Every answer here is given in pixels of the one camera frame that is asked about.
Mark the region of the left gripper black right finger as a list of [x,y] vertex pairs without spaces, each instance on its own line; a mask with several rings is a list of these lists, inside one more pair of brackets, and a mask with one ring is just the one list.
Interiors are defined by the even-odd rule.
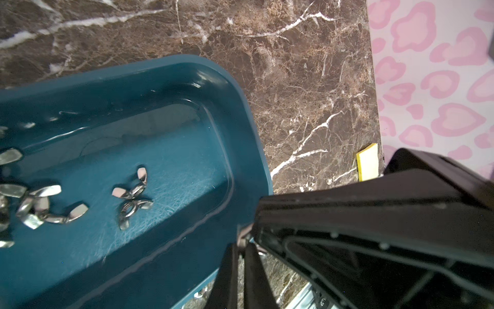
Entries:
[[279,308],[253,243],[244,250],[244,308]]

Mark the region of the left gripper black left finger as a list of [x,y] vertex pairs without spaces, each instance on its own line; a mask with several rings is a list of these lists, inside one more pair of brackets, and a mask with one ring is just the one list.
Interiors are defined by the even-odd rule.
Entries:
[[204,309],[237,309],[238,265],[238,246],[231,243],[225,250]]

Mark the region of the teal plastic storage box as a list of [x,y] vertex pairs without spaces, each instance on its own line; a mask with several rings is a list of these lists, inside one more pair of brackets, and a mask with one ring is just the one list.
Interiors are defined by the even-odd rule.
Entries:
[[[195,55],[115,66],[1,91],[1,126],[28,149],[53,151],[55,211],[67,225],[15,224],[1,251],[2,308],[181,308],[211,281],[226,246],[273,192],[243,90]],[[145,167],[152,200],[120,230]]]

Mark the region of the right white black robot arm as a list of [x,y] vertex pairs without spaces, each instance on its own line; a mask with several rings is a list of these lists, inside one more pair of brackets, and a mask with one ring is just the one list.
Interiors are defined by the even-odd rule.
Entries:
[[397,150],[383,176],[265,196],[255,241],[340,308],[492,308],[493,183]]

